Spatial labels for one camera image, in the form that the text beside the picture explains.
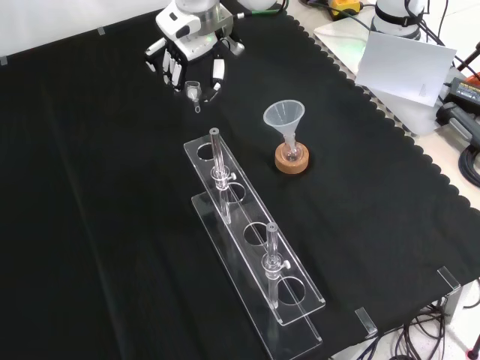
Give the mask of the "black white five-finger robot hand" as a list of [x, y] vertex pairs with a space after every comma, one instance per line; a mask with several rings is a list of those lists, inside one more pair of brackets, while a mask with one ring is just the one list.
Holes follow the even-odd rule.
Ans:
[[[144, 52], [145, 63], [152, 72], [163, 77], [174, 91], [184, 90], [196, 107], [211, 102], [222, 89], [226, 63], [221, 54], [226, 47], [234, 56], [240, 56], [245, 46], [236, 35], [224, 36], [221, 31], [207, 35], [187, 35], [172, 41], [166, 37], [153, 43]], [[211, 86], [203, 91], [200, 82], [185, 78], [188, 66], [204, 59], [212, 59]]]

